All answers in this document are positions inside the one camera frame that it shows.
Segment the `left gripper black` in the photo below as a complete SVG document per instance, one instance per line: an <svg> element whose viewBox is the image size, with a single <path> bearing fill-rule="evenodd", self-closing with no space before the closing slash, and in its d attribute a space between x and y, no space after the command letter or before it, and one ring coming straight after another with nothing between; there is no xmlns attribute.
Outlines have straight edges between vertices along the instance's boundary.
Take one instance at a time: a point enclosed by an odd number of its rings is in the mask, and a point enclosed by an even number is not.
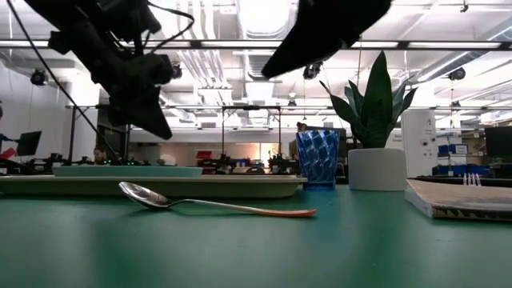
<svg viewBox="0 0 512 288"><path fill-rule="evenodd" d="M110 35L88 21L78 21L50 33L49 47L60 54L71 52L90 72L93 83L110 96L110 122L133 125L159 138L173 134L159 105L160 85L140 72L135 54L122 50Z"/></svg>

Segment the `metal spoon with orange handle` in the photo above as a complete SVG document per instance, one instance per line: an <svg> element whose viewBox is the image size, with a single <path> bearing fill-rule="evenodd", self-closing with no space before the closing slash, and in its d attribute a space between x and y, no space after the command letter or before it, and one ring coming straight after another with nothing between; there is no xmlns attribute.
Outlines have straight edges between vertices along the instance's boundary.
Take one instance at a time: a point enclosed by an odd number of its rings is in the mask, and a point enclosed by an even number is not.
<svg viewBox="0 0 512 288"><path fill-rule="evenodd" d="M263 209L252 206L240 206L235 204L227 204L222 202L212 202L198 199L182 199L177 201L171 201L169 198L156 193L144 186L140 186L131 182L120 182L118 184L121 192L123 192L128 198L134 202L151 208L151 209L170 209L173 206L180 204L199 204L204 206L212 206L217 208L223 208L228 210L236 210L249 214L258 214L272 217L284 217L284 218L306 218L312 217L317 213L317 209L305 209L305 210L272 210Z"/></svg>

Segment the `blue patterned plastic cup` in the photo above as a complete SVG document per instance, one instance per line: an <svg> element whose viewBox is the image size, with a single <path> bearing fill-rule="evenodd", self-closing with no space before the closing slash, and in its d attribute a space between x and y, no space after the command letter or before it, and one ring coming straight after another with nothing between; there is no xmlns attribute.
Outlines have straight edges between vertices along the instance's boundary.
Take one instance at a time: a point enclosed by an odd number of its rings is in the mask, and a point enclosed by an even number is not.
<svg viewBox="0 0 512 288"><path fill-rule="evenodd" d="M296 134L305 190L333 190L336 185L339 135L336 130L305 130Z"/></svg>

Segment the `teal plate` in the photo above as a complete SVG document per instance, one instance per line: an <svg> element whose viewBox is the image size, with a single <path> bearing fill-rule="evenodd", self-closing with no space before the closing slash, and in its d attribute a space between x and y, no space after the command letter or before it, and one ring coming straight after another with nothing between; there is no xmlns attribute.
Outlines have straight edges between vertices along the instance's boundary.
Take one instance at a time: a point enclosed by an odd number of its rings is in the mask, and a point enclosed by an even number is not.
<svg viewBox="0 0 512 288"><path fill-rule="evenodd" d="M60 166L53 168L57 177L180 177L196 178L201 167L187 166Z"/></svg>

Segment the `beige plastic tray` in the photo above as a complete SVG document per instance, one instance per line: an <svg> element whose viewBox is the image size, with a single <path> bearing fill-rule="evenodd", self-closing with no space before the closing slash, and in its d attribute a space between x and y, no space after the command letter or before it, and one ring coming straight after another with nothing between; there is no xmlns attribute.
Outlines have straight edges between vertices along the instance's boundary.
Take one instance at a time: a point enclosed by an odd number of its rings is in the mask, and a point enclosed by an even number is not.
<svg viewBox="0 0 512 288"><path fill-rule="evenodd" d="M1 176L0 195L122 197L120 182L144 186L169 198L287 198L305 178L294 175L202 175L179 177Z"/></svg>

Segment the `dark cabinet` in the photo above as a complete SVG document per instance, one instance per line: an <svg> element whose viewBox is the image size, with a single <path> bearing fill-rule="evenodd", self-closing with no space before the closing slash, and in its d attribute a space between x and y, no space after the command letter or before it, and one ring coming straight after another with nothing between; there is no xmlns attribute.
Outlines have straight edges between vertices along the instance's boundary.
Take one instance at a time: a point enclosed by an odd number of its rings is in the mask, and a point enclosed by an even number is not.
<svg viewBox="0 0 512 288"><path fill-rule="evenodd" d="M127 148L127 126L112 126L109 123L99 122L98 132L103 136L97 136L96 144L107 152L108 157L124 158Z"/></svg>

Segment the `green snake plant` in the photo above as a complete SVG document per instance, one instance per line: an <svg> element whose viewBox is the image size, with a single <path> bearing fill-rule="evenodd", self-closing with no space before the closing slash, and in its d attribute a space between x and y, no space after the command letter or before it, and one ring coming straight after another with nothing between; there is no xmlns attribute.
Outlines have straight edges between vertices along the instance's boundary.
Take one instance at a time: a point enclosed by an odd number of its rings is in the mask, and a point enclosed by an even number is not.
<svg viewBox="0 0 512 288"><path fill-rule="evenodd" d="M405 82L396 90L392 88L383 51L371 67L364 94L353 82L345 88L346 99L333 94L326 84L322 87L330 96L336 115L350 124L352 135L363 149L386 146L398 119L410 107L417 91L415 88L407 91Z"/></svg>

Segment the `small tilted black monitor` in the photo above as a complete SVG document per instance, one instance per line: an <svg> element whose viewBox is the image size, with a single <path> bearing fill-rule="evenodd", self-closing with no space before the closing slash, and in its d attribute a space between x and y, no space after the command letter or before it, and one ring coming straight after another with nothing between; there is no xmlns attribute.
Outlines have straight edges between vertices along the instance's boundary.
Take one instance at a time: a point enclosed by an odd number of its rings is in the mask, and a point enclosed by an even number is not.
<svg viewBox="0 0 512 288"><path fill-rule="evenodd" d="M38 144L41 138L41 131L27 132L21 134L18 139L17 155L34 156L36 155Z"/></svg>

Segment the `white pillar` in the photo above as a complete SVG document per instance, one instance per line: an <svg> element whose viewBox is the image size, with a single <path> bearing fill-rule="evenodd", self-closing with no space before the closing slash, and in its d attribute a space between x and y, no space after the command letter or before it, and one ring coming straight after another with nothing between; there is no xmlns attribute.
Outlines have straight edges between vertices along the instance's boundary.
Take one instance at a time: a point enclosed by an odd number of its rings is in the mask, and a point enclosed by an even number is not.
<svg viewBox="0 0 512 288"><path fill-rule="evenodd" d="M406 110L401 122L407 177L432 175L432 168L438 165L434 111Z"/></svg>

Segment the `white plant pot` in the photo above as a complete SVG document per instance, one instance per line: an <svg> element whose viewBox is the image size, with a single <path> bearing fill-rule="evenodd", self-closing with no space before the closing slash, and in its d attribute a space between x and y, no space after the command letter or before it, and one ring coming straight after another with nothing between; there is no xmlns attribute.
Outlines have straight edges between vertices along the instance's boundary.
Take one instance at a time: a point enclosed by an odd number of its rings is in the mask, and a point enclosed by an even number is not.
<svg viewBox="0 0 512 288"><path fill-rule="evenodd" d="M407 188L405 152L391 148L350 150L348 176L351 190L404 191Z"/></svg>

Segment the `green table mat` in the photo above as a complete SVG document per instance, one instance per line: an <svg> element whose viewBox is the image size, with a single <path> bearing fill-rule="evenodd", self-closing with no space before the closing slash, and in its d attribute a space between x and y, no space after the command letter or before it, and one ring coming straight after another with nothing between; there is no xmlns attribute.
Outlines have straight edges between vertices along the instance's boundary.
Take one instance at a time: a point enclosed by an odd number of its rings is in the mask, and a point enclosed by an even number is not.
<svg viewBox="0 0 512 288"><path fill-rule="evenodd" d="M433 220L345 186L272 218L126 198L0 198L0 288L512 288L512 223Z"/></svg>

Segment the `row of blue bins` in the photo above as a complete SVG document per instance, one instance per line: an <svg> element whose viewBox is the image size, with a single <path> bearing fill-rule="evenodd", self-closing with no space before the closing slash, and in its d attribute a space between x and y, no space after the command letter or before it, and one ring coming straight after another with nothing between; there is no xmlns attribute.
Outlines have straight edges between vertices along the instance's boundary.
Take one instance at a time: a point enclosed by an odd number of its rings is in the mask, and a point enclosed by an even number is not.
<svg viewBox="0 0 512 288"><path fill-rule="evenodd" d="M463 176L464 174L479 174L486 175L489 172L490 167L485 165L475 165L475 164L467 164L467 165L438 165L432 168L432 175L448 175L449 172L452 175L458 177Z"/></svg>

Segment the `large black monitor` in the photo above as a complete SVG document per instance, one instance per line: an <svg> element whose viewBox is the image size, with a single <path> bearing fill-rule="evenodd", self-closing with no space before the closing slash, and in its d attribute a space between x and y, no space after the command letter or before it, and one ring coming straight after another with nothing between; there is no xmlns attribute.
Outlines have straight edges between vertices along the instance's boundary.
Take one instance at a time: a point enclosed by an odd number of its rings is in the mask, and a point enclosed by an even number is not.
<svg viewBox="0 0 512 288"><path fill-rule="evenodd" d="M486 152L493 158L512 158L512 126L484 129Z"/></svg>

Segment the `black metal frame stand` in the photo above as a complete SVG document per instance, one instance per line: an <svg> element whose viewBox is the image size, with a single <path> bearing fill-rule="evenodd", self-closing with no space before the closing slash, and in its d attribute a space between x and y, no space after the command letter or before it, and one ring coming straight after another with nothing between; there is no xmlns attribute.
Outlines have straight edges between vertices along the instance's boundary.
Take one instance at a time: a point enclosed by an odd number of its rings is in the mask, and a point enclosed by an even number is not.
<svg viewBox="0 0 512 288"><path fill-rule="evenodd" d="M222 112L222 152L221 154L225 154L225 112L227 110L276 110L278 112L278 154L282 154L282 107L281 106L260 106L260 105L237 105L237 106L220 106L220 110Z"/></svg>

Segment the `black table frame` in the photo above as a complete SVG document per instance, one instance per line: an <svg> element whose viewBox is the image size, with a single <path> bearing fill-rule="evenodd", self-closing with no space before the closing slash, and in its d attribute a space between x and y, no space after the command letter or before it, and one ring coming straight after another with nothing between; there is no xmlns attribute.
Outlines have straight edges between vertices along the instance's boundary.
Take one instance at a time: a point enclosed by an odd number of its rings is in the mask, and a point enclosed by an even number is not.
<svg viewBox="0 0 512 288"><path fill-rule="evenodd" d="M424 181L424 182L436 182L436 183L443 183L443 184L456 184L456 185L462 185L464 183L463 178L460 178L460 177L420 176L420 177L416 177L416 178L410 178L410 180L419 180L419 181ZM479 183L482 186L512 188L512 178L480 178Z"/></svg>

